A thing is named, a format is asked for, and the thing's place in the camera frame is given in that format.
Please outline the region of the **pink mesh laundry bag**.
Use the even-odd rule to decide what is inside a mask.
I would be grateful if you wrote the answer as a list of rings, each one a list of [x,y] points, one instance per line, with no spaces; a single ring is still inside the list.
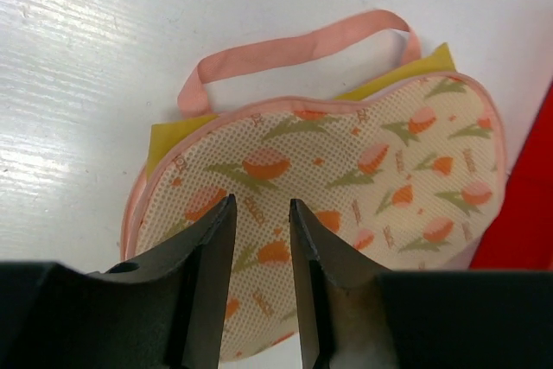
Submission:
[[[407,35],[399,67],[425,58],[410,26],[388,10],[207,56],[177,101],[182,121],[215,119],[176,144],[149,178],[145,166],[137,177],[122,224],[123,259],[185,230],[222,198],[236,198],[224,362],[298,330],[293,199],[391,270],[466,269],[499,214],[503,126],[485,88],[457,71],[399,80],[360,101],[288,95],[212,109],[208,83],[318,60],[385,29]]]

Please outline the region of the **yellow bra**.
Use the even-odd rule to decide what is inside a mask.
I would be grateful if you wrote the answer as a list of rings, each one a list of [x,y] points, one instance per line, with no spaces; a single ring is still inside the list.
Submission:
[[[360,101],[399,80],[426,73],[455,71],[456,67],[448,44],[443,43],[429,56],[398,67],[368,81],[350,92],[342,93],[334,97],[334,99]],[[176,144],[214,119],[215,115],[206,115],[179,122],[153,124],[150,130],[149,152],[144,168],[146,177],[149,178],[156,166]]]

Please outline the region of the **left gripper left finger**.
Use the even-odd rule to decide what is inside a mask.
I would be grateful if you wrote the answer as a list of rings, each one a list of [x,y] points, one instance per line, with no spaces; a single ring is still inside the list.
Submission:
[[[105,273],[88,368],[215,368],[237,226],[234,195],[186,230]]]

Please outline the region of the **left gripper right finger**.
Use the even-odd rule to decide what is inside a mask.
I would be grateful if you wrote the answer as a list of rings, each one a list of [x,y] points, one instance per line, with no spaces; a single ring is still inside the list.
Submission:
[[[380,313],[380,265],[326,228],[299,199],[290,247],[304,368],[366,368]]]

